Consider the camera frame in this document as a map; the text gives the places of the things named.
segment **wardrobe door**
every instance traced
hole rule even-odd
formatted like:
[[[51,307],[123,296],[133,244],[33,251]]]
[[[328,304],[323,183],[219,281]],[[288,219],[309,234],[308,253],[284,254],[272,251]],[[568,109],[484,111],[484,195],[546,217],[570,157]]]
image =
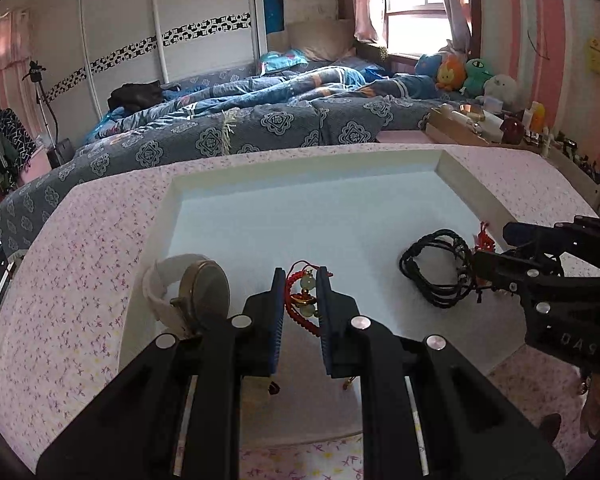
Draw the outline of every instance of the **wardrobe door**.
[[[253,62],[249,0],[158,0],[171,81]]]
[[[69,138],[74,146],[80,146],[85,134],[100,120],[84,80],[78,14],[78,0],[59,0],[33,14],[31,36],[34,59],[46,67],[43,84],[58,118],[59,138]],[[53,117],[46,109],[45,114],[55,135]]]
[[[152,0],[82,0],[82,18],[103,114],[111,91],[119,86],[161,79]]]

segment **yellow sign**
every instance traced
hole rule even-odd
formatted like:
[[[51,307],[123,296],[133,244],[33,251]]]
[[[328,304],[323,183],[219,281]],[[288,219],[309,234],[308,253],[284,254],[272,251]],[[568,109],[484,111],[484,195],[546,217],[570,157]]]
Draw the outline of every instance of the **yellow sign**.
[[[593,70],[593,72],[600,74],[600,40],[598,38],[591,38],[589,40],[589,47],[587,50],[589,68]]]

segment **orange plush toy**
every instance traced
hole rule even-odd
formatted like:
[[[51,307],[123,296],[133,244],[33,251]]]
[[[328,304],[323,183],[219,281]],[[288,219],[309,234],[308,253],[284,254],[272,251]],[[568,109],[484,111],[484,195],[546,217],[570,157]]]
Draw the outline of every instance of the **orange plush toy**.
[[[459,90],[466,80],[464,63],[455,54],[449,54],[438,70],[436,86],[447,92]]]

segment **beige pillow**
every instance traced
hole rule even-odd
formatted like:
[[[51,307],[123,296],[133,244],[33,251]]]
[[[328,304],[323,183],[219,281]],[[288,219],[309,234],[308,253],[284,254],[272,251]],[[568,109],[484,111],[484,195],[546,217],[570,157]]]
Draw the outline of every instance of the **beige pillow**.
[[[286,30],[267,34],[267,52],[288,52],[291,50]]]
[[[286,26],[291,48],[312,61],[336,61],[353,46],[353,20],[317,20]]]

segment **blue plush toy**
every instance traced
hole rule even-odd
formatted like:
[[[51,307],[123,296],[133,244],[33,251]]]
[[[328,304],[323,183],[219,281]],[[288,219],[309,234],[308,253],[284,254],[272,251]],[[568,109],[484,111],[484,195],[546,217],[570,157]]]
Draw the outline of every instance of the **blue plush toy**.
[[[433,56],[422,54],[416,65],[416,75],[428,75],[436,82],[440,65],[442,65],[442,54],[434,54]]]

